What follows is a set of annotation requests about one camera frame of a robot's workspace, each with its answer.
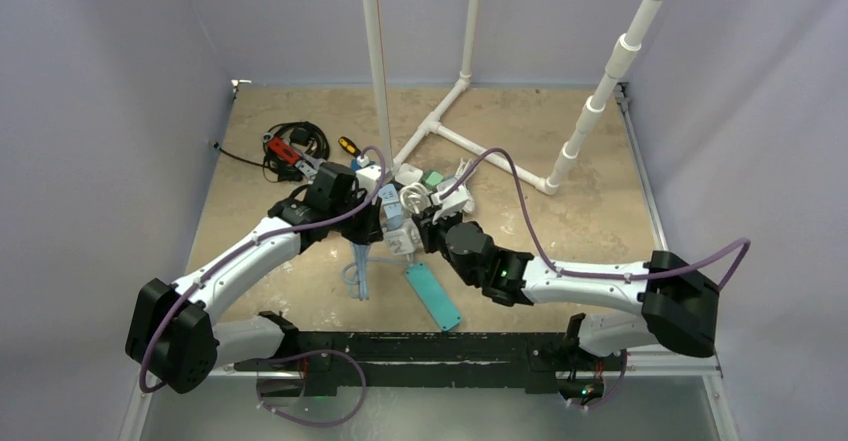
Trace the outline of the white cube socket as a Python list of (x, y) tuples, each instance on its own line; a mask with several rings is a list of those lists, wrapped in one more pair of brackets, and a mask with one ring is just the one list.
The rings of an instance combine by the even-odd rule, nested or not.
[(423, 247), (419, 229), (412, 219), (405, 219), (399, 227), (387, 230), (383, 240), (389, 252), (396, 256), (409, 255)]

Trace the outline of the green plug adapter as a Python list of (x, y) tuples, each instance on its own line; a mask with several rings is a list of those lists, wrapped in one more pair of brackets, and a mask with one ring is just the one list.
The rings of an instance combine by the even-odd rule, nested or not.
[(438, 186), (445, 180), (445, 177), (437, 171), (427, 171), (421, 178), (421, 183), (430, 191), (436, 191)]

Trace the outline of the white plug adapter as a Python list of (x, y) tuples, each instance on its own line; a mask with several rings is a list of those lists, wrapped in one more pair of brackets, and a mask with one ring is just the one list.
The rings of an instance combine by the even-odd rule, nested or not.
[(419, 183), (423, 175), (423, 170), (408, 163), (403, 163), (397, 168), (394, 180), (402, 186), (409, 186)]

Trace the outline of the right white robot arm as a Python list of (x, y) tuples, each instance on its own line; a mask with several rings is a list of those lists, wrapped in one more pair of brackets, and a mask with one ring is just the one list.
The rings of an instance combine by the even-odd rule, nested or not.
[(570, 319), (561, 353), (573, 367), (653, 344), (695, 358), (715, 353), (719, 286), (671, 252), (654, 251), (647, 261), (626, 264), (546, 262), (497, 246), (461, 213), (439, 217), (429, 208), (412, 220), (425, 252), (439, 253), (466, 285), (497, 304), (610, 309), (606, 316)]

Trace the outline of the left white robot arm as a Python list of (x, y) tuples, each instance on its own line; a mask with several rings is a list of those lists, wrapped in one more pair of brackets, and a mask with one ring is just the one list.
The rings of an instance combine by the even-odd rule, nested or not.
[(276, 202), (249, 233), (212, 261), (170, 283), (155, 278), (140, 289), (125, 343), (139, 363), (139, 387), (183, 394), (216, 368), (262, 359), (284, 370), (297, 360), (296, 328), (259, 314), (225, 322), (225, 312), (277, 267), (336, 232), (350, 241), (378, 239), (384, 182), (380, 166), (360, 170), (325, 162), (312, 181)]

